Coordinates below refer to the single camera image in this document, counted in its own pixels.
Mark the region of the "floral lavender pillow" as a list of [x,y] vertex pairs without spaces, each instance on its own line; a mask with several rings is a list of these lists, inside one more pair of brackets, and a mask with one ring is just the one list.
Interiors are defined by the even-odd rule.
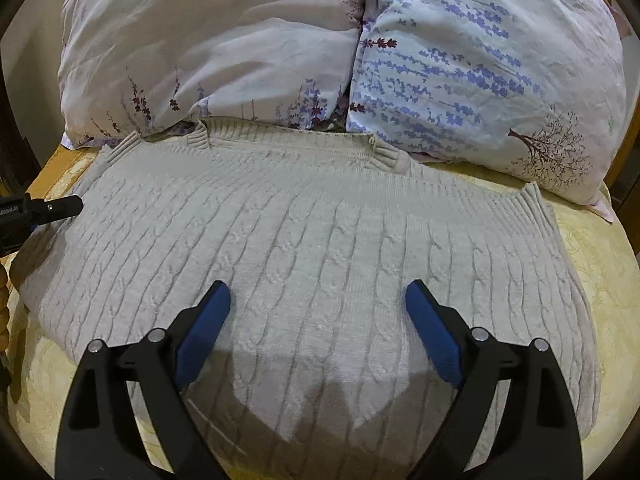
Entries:
[[622,38],[604,0],[65,0],[66,148],[205,117],[373,133],[613,211]]

